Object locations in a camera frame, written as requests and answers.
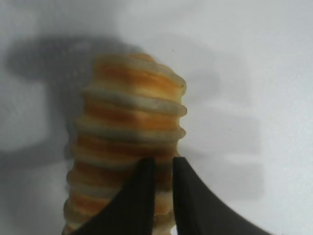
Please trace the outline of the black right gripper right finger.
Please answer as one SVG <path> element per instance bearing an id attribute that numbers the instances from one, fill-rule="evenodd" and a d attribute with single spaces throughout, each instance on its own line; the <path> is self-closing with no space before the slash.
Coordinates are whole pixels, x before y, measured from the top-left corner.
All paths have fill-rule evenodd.
<path id="1" fill-rule="evenodd" d="M 173 158 L 173 205 L 179 235 L 268 235 L 220 200 L 184 157 Z"/>

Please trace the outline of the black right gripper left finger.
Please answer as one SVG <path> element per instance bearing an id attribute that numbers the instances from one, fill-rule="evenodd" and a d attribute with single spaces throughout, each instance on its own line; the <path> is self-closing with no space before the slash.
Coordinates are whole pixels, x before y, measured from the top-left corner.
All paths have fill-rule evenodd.
<path id="1" fill-rule="evenodd" d="M 155 161 L 137 164 L 130 180 L 100 213 L 74 235 L 150 235 L 155 210 Z"/>

